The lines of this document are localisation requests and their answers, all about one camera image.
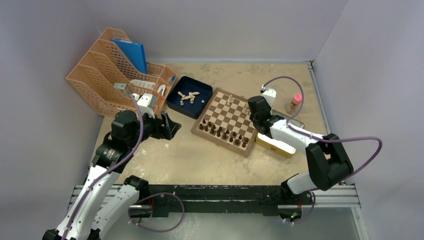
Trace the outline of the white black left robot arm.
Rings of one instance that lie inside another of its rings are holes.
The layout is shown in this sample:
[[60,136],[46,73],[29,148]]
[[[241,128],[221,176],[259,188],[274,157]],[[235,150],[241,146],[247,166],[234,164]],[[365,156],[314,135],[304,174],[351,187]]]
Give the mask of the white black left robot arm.
[[111,131],[97,148],[83,189],[63,221],[47,230],[44,240],[102,240],[118,218],[136,203],[150,199],[149,183],[137,176],[128,177],[117,194],[104,204],[115,181],[133,158],[140,143],[149,137],[172,140],[181,124],[166,112],[160,118],[147,113],[138,116],[124,110],[115,115]]

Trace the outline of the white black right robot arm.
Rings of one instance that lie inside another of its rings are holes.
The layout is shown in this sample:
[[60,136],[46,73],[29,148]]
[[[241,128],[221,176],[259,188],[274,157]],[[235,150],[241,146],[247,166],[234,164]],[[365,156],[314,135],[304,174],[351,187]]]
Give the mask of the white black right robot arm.
[[282,183],[280,196],[284,202],[292,204],[306,191],[326,191],[354,172],[337,135],[315,135],[291,126],[286,118],[271,113],[271,106],[263,96],[253,96],[247,103],[250,120],[260,134],[284,142],[306,156],[308,170]]

